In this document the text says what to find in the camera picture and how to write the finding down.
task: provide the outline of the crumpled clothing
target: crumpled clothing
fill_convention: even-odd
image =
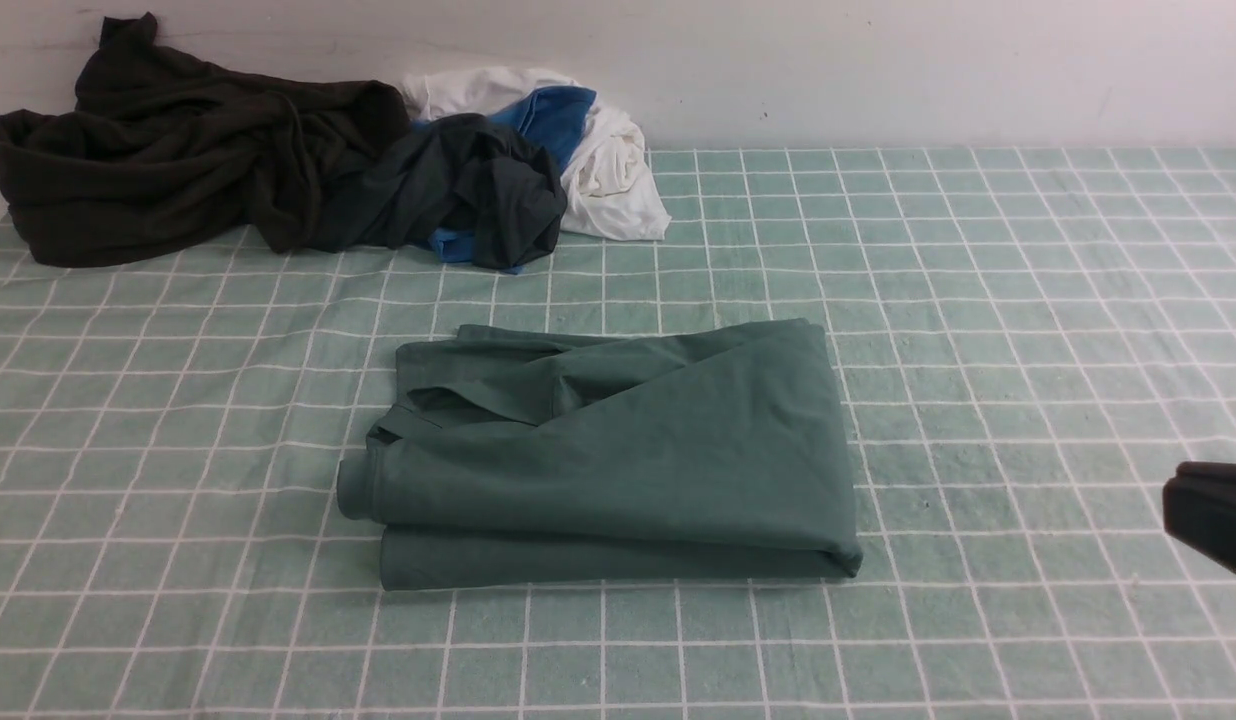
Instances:
[[[489,67],[404,77],[405,105],[418,119],[492,114],[543,86],[577,86],[541,68]],[[662,240],[670,215],[645,162],[645,133],[630,115],[596,99],[582,143],[564,169],[569,210],[560,228],[609,240]]]

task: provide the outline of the white wall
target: white wall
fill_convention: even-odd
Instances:
[[[281,77],[551,67],[664,147],[1236,142],[1236,0],[0,0],[0,111],[148,9]]]

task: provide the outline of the folded shirt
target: folded shirt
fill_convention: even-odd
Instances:
[[[388,589],[852,577],[861,563],[823,329],[616,340],[464,325],[397,351],[337,504],[388,525]]]

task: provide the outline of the blue clothing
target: blue clothing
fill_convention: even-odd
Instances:
[[[489,120],[513,127],[528,141],[540,144],[564,172],[574,158],[574,151],[582,142],[587,111],[595,101],[596,90],[586,86],[540,86],[519,103],[489,115]],[[413,126],[420,128],[426,122],[414,120]],[[428,242],[442,263],[470,263],[475,233],[439,228]],[[507,272],[519,274],[522,269],[512,268]]]

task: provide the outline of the pile of clothes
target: pile of clothes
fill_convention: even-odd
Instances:
[[[660,240],[644,136],[571,78],[489,68],[287,82],[103,20],[64,115],[0,117],[0,191],[47,266],[154,258],[252,224],[276,252],[431,247],[515,270],[560,228]]]

